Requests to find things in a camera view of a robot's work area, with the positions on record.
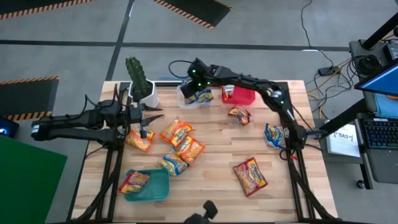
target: teal plastic bowl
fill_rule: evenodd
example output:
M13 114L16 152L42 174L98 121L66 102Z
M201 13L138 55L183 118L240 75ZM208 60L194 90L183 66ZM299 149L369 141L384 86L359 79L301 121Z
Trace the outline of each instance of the teal plastic bowl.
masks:
M142 174L150 174L146 185L137 193L125 194L124 199L128 202L157 202L167 198L170 191L170 175L167 169L137 170Z

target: gray floor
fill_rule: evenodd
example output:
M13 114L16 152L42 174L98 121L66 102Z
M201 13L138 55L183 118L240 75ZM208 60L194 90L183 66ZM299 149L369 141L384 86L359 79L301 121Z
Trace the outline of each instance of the gray floor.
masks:
M300 26L300 10L309 0L223 0L233 10L214 30L208 30L148 0L136 0L124 42L193 44L261 44L306 46ZM115 42L129 0L95 2L56 11L0 21L0 39ZM314 1L304 14L313 45L347 47L350 40L367 38L398 10L394 0ZM54 113L79 113L84 94L97 100L114 47L61 47L0 45L0 81L60 76ZM335 62L348 52L326 52ZM113 80L127 80L124 59L136 56L148 78L170 77L171 60L199 57L206 63L225 65L234 71L271 80L305 80L329 63L319 52L289 50L220 50L122 48ZM183 74L187 65L175 66ZM333 79L329 85L336 83ZM333 118L361 99L351 90L328 100L325 113ZM18 138L68 156L47 222L66 219L86 141L57 139L35 142L29 137L30 122L21 121ZM326 163L340 218L369 223L396 223L398 186L374 183L374 190L359 190L359 166Z

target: blue screen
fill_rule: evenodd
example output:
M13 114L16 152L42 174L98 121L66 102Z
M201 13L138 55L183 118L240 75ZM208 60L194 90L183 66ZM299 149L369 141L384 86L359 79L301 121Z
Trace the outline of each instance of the blue screen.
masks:
M369 91L383 91L392 95L398 95L398 65L389 68L362 84L361 88Z

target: yellow and black warning tape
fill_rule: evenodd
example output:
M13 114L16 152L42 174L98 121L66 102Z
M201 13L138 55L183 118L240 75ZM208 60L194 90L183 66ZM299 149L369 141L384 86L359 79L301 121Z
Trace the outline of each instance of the yellow and black warning tape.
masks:
M36 12L44 12L44 11L53 10L53 9L60 9L60 8L63 8L63 7L73 6L73 5L76 5L76 4L81 4L81 3L91 2L91 1L95 1L95 0L71 0L71 1L65 1L65 2L58 3L58 4L51 4L51 5L48 5L48 6L35 7L35 8L32 8L32 9L25 9L25 10L21 10L21 11L17 11L17 12L5 13L5 14L0 15L0 19L9 19L9 18L12 18L12 17L33 14L33 13L36 13Z
M23 80L11 80L11 81L3 81L0 82L0 85L8 85L8 84L16 84L16 83L27 83L27 82L38 82L38 81L46 81L46 80L59 80L59 76L54 77L42 77L42 78L26 78Z
M199 19L199 18L197 18L197 17L195 17L195 16L193 16L193 15L191 15L191 14L189 14L189 13L187 13L187 12L185 12L185 11L183 11L183 10L181 10L181 9L179 9L179 8L173 6L173 5L171 5L171 4L169 4L169 3L165 2L165 1L163 1L163 0L154 0L154 1L157 4L160 4L160 5L164 6L164 7L166 7L167 9L170 9L173 12L176 12L176 13L180 14L181 16L186 17L187 19L190 19L193 22L196 22L197 24L199 24L201 26L204 26L204 27L206 27L208 29L214 29L214 27L211 24L207 23L206 21L203 21L203 20L201 20L201 19Z
M214 1L217 2L217 3L222 4L223 6L226 6L226 7L229 8L229 9L232 9L232 6L229 6L229 5L225 4L225 3L220 2L220 1L217 1L217 0L214 0Z
M23 119L42 118L44 116L50 116L51 114L52 114L52 111L42 111L42 112L35 112L35 113L8 115L8 116L6 116L6 118L11 121L19 121L19 120L23 120Z

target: green mat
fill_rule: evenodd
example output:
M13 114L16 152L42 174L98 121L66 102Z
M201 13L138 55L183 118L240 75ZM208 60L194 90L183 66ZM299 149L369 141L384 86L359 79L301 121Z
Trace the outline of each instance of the green mat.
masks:
M0 136L1 223L44 224L67 157Z

